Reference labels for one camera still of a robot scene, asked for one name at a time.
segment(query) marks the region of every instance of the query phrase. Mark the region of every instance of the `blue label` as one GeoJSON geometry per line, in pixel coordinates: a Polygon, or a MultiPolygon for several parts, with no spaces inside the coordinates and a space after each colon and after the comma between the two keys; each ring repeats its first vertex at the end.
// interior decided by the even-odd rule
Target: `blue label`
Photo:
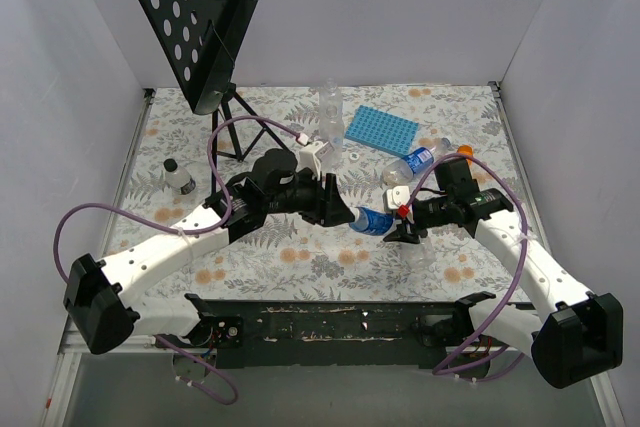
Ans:
{"type": "Polygon", "coordinates": [[[389,214],[381,214],[366,207],[358,207],[358,210],[360,210],[360,216],[366,217],[366,227],[363,229],[356,225],[356,222],[352,222],[349,226],[356,232],[366,235],[384,235],[393,225],[393,216],[389,214]]]}
{"type": "Polygon", "coordinates": [[[433,164],[433,154],[429,149],[420,147],[415,152],[405,155],[404,160],[414,174],[426,169],[433,164]]]}

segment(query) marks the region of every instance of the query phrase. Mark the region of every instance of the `hole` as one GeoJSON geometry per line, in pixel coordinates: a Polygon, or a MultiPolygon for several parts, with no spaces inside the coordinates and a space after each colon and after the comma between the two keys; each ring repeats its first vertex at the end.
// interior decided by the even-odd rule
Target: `hole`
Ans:
{"type": "Polygon", "coordinates": [[[160,7],[160,0],[151,0],[151,6],[154,9],[157,9],[158,7],[160,7]]]}

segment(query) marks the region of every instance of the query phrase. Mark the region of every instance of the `black bottle cap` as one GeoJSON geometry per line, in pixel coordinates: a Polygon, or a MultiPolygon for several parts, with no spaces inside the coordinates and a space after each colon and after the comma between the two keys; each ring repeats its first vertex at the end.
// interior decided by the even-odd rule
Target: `black bottle cap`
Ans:
{"type": "Polygon", "coordinates": [[[178,164],[173,159],[167,159],[164,161],[164,168],[167,172],[175,172],[178,170],[178,164]]]}

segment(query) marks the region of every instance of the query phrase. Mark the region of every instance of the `white wall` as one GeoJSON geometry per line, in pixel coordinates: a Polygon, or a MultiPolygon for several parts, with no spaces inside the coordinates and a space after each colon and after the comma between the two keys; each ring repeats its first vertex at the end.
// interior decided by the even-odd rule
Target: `white wall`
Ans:
{"type": "MultiPolygon", "coordinates": [[[[176,85],[137,0],[95,0],[145,87],[176,85]]],[[[239,84],[501,79],[542,0],[262,0],[239,84]]]]}
{"type": "MultiPolygon", "coordinates": [[[[110,202],[142,91],[93,0],[0,0],[0,425],[37,425],[64,326],[51,244],[83,201],[110,202]]],[[[106,217],[63,233],[67,262],[106,217]]]]}
{"type": "Polygon", "coordinates": [[[514,136],[554,254],[625,308],[611,373],[640,425],[640,0],[545,0],[504,80],[514,136]]]}

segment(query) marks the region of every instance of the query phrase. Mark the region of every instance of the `gray floor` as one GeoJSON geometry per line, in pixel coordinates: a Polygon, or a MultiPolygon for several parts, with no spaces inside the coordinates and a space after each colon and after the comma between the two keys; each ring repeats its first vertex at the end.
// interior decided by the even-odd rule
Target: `gray floor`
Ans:
{"type": "Polygon", "coordinates": [[[241,398],[231,407],[175,382],[170,363],[164,354],[83,356],[65,425],[604,425],[590,383],[556,390],[529,361],[478,386],[411,367],[236,370],[241,398]]]}

